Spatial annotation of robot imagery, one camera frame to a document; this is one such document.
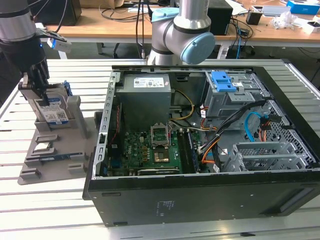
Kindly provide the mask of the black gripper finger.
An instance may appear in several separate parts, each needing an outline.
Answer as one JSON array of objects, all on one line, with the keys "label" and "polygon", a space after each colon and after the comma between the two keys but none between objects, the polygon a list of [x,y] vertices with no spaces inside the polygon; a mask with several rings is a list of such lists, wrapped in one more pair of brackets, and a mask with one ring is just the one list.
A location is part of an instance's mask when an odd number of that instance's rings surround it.
[{"label": "black gripper finger", "polygon": [[22,74],[21,80],[19,82],[20,90],[32,90],[34,88],[33,82],[29,79],[28,73],[24,72]]},{"label": "black gripper finger", "polygon": [[34,66],[36,87],[43,100],[42,106],[49,106],[47,96],[47,87],[49,86],[48,79],[50,78],[48,66],[46,63],[38,63]]}]

